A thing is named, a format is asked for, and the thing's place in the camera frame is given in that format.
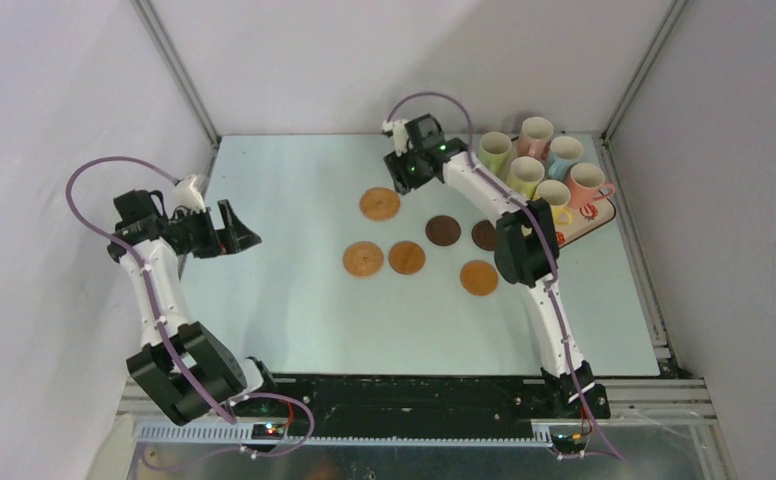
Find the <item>woven rattan coaster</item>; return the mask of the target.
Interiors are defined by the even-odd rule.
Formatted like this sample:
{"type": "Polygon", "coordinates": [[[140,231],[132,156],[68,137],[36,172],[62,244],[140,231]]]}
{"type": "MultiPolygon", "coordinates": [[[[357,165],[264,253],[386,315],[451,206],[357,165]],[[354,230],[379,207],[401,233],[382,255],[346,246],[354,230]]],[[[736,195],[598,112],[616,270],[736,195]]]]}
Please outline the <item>woven rattan coaster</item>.
{"type": "Polygon", "coordinates": [[[359,200],[360,212],[372,221],[387,221],[401,208],[399,195],[385,187],[374,187],[364,192],[359,200]]]}
{"type": "Polygon", "coordinates": [[[375,275],[384,264],[382,249],[373,242],[360,241],[346,248],[342,257],[344,269],[352,276],[365,278],[375,275]]]}

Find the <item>dark wooden coaster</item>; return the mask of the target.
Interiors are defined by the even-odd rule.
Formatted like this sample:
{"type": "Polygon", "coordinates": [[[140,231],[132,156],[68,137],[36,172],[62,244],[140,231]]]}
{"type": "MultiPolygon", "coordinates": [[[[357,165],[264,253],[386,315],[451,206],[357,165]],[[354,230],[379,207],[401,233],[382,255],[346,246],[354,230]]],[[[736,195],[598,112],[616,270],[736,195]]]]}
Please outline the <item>dark wooden coaster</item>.
{"type": "Polygon", "coordinates": [[[481,220],[473,226],[471,238],[474,244],[484,251],[493,252],[496,249],[497,231],[488,220],[481,220]]]}
{"type": "Polygon", "coordinates": [[[434,245],[447,247],[455,244],[461,238],[459,222],[448,215],[437,215],[430,218],[425,225],[425,235],[434,245]]]}

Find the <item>light wooden coaster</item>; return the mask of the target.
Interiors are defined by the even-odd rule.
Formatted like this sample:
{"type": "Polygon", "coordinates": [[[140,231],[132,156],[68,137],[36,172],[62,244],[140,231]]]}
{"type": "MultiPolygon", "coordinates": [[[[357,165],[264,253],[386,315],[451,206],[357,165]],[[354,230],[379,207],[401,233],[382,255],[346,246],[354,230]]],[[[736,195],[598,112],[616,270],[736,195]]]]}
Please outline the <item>light wooden coaster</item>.
{"type": "Polygon", "coordinates": [[[499,275],[490,263],[472,260],[462,267],[460,283],[465,291],[471,295],[487,296],[497,289],[499,275]]]}
{"type": "Polygon", "coordinates": [[[389,251],[389,265],[401,275],[413,275],[425,265],[426,255],[423,248],[412,241],[400,241],[389,251]]]}

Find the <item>yellow mug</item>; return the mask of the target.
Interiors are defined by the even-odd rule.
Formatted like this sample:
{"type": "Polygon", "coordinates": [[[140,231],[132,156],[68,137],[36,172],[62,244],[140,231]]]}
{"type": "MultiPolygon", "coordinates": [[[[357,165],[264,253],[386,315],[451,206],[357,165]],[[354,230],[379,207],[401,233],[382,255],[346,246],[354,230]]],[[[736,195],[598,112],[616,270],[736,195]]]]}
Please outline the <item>yellow mug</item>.
{"type": "Polygon", "coordinates": [[[552,179],[544,180],[536,187],[532,199],[547,202],[555,225],[567,226],[573,222],[573,214],[568,208],[571,192],[564,183],[552,179]]]}

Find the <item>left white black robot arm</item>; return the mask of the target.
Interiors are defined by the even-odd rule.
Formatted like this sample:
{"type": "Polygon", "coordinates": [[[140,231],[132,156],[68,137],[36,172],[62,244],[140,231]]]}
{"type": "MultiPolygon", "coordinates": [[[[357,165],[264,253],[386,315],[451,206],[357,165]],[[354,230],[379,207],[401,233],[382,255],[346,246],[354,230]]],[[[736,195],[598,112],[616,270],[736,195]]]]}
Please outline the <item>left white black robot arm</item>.
{"type": "Polygon", "coordinates": [[[239,394],[254,415],[268,416],[279,406],[280,390],[265,364],[237,359],[193,319],[179,274],[183,255],[233,255],[262,239],[226,200],[218,203],[223,226],[217,229],[209,209],[179,206],[166,215],[156,204],[162,197],[157,190],[132,190],[114,200],[120,220],[107,251],[130,276],[141,311],[141,349],[126,361],[130,377],[178,426],[213,409],[232,422],[224,404],[239,394]]]}

